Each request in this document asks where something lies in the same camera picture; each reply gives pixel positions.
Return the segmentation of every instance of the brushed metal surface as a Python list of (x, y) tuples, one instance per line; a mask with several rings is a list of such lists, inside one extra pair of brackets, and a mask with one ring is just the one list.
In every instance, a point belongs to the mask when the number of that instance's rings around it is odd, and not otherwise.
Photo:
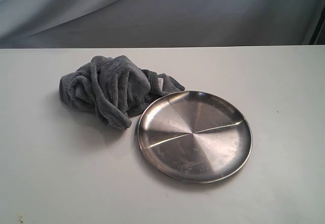
[(252, 136), (244, 116), (204, 92), (169, 94), (151, 104), (138, 124), (143, 156), (165, 174), (208, 183), (231, 176), (246, 163)]

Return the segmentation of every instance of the microfiber towel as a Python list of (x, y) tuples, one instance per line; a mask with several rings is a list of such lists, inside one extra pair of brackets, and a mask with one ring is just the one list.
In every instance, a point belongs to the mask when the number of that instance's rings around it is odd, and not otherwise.
[(60, 80), (61, 101), (80, 111), (94, 112), (105, 124), (120, 130), (131, 126), (153, 101), (185, 88), (166, 74), (141, 70), (126, 56), (95, 56)]

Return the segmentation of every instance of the gray fabric background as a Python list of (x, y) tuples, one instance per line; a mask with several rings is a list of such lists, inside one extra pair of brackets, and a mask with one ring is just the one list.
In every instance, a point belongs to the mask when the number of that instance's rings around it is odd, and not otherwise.
[[(23, 13), (17, 4), (11, 16), (0, 17), (3, 48), (297, 45), (311, 33), (322, 5), (320, 0), (24, 1), (29, 9)], [(19, 21), (12, 22), (18, 13)]]

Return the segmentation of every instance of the crumpled cloth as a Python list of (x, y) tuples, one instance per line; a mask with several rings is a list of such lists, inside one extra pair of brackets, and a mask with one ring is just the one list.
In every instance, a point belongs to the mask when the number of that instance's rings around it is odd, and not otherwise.
[(174, 78), (141, 70), (126, 56), (95, 56), (60, 80), (61, 101), (72, 109), (94, 112), (105, 124), (126, 130), (129, 117), (141, 114), (153, 101), (185, 88)]

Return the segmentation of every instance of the metal plate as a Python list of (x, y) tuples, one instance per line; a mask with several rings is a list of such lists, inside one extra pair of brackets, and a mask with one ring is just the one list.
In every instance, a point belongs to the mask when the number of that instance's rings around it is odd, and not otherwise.
[(165, 174), (208, 183), (246, 163), (252, 137), (244, 116), (212, 94), (184, 91), (152, 103), (138, 124), (144, 157)]

